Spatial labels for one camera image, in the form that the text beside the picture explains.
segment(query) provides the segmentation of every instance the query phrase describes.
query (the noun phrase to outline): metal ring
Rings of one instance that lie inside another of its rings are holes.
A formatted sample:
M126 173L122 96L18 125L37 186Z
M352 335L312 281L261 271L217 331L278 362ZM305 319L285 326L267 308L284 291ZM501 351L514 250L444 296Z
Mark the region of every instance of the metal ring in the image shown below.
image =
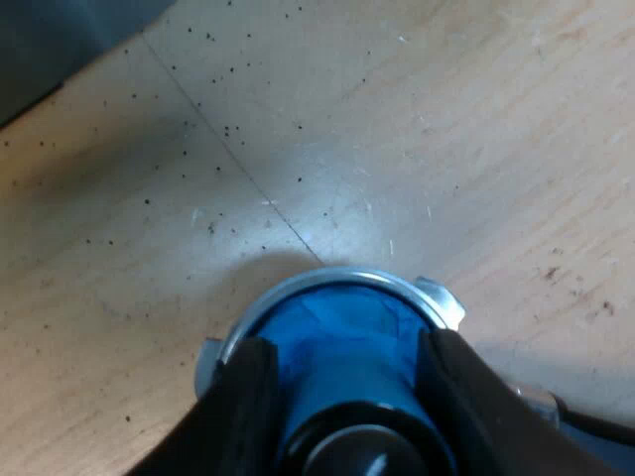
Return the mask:
M389 273L361 267L333 267L321 268L293 276L282 281L277 286L261 295L245 311L243 317L233 327L225 339L218 360L227 363L234 347L241 339L250 335L260 319L275 305L283 300L299 293L304 293L312 288L328 285L359 285L383 291L387 294L401 298L408 303L421 317L428 319L438 328L456 328L458 321L464 315L462 305L442 286L426 280L427 286L438 286L453 299L454 315L444 318L440 315L444 307L434 300L429 293L417 288L417 286L397 278ZM447 322L449 317L455 322Z

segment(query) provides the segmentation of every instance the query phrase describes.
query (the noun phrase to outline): dark speck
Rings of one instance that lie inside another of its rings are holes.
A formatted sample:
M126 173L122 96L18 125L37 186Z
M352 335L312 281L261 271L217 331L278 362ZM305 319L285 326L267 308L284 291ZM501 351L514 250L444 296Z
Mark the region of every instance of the dark speck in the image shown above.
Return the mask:
M547 270L547 273L545 274L545 279L547 281L552 280L554 278L554 274L556 273L557 270L560 269L560 266L552 266Z
M611 315L613 315L615 313L615 306L611 302L609 302L608 300L606 300L604 302L602 307L604 307L606 310L608 310L608 313L611 314Z

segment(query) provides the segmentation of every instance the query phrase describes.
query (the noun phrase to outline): black plastic part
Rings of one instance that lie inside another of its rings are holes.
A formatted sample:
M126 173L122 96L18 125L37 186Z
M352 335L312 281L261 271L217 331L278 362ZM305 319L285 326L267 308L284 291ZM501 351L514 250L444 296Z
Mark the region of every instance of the black plastic part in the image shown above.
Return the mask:
M307 461L303 476L428 476L414 444L384 426L360 425L330 436Z
M420 333L416 392L460 474L617 474L534 414L456 332Z
M562 421L575 426L577 429L597 436L609 439L619 444L626 444L635 448L635 429L623 424L614 423L606 419L597 418L580 412L570 410L567 405L557 399L558 410Z
M377 424L392 429L417 448L430 474L451 474L442 444L427 426L404 412L366 402L336 405L312 416L287 443L279 474L302 474L309 454L318 443L340 429L358 424Z
M128 475L270 475L278 402L276 347L243 340L209 391Z

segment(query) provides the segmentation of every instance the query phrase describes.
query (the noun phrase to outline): gray object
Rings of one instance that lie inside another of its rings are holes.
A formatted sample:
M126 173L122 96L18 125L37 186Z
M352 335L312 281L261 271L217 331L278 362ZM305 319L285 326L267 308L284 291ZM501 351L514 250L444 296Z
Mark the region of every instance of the gray object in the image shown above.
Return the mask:
M425 278L417 278L416 285L412 285L389 273L360 267L321 268L302 273L260 296L223 342L205 340L198 353L194 374L196 396L200 398L211 386L217 363L227 363L238 341L248 336L276 304L311 288L336 284L367 286L401 298L438 328L458 330L465 316L465 309L456 297L443 285Z
M0 5L0 127L141 30L174 0L9 0Z

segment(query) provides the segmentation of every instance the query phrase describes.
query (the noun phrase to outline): wooden surface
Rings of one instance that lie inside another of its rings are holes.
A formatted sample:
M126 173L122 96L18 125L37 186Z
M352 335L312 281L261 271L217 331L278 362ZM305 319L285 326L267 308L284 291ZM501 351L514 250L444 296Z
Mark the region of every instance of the wooden surface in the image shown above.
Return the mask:
M182 0L0 131L2 474L118 474L321 264L447 283L497 370L635 422L635 5Z

